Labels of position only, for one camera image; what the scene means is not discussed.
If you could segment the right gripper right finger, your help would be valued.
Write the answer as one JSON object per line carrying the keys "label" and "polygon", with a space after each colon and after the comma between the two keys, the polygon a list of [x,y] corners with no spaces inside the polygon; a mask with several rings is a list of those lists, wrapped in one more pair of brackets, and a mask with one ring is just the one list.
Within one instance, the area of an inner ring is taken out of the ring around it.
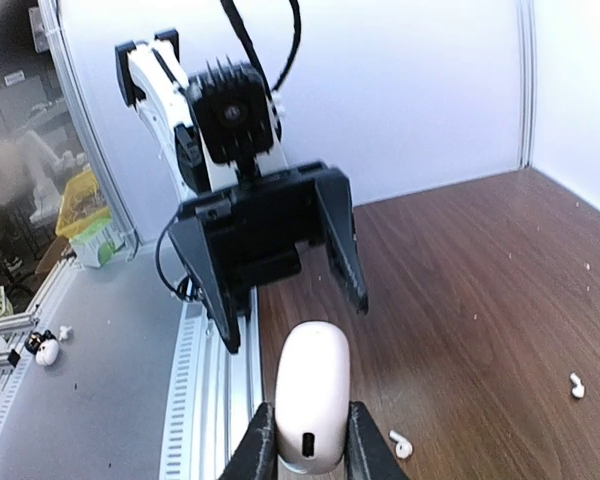
{"label": "right gripper right finger", "polygon": [[344,465],[346,479],[408,479],[361,401],[349,404]]}

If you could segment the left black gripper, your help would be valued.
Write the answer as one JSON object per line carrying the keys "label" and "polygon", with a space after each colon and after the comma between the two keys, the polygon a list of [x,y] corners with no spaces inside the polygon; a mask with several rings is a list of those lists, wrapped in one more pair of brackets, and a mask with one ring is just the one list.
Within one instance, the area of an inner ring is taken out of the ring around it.
{"label": "left black gripper", "polygon": [[341,291],[368,313],[349,179],[322,161],[187,201],[168,234],[230,354],[241,345],[237,297],[298,273],[299,243],[325,243]]}

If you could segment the round white case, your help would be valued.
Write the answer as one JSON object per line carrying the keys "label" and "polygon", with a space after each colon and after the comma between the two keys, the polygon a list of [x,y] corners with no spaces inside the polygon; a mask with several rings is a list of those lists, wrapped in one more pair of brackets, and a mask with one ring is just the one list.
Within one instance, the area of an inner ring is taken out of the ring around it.
{"label": "round white case", "polygon": [[340,462],[350,402],[350,350],[343,331],[325,321],[294,327],[283,345],[275,387],[278,456],[300,475],[321,475]]}

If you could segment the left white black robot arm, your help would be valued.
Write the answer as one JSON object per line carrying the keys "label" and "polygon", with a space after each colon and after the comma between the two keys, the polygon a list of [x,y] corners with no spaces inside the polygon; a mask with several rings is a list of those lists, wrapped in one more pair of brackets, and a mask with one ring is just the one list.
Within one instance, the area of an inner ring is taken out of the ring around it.
{"label": "left white black robot arm", "polygon": [[251,291],[300,272],[303,243],[325,248],[344,295],[366,312],[349,179],[322,161],[287,163],[258,70],[226,60],[189,75],[173,29],[118,45],[115,59],[123,100],[158,143],[179,198],[161,238],[185,273],[167,288],[203,305],[226,349],[240,348]]}

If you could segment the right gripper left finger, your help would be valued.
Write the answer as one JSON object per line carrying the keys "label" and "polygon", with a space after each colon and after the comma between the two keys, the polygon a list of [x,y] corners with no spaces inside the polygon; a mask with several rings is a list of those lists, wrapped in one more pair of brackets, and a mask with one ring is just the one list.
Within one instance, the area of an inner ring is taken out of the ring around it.
{"label": "right gripper left finger", "polygon": [[262,402],[249,422],[220,480],[270,480],[278,478],[278,453],[274,406]]}

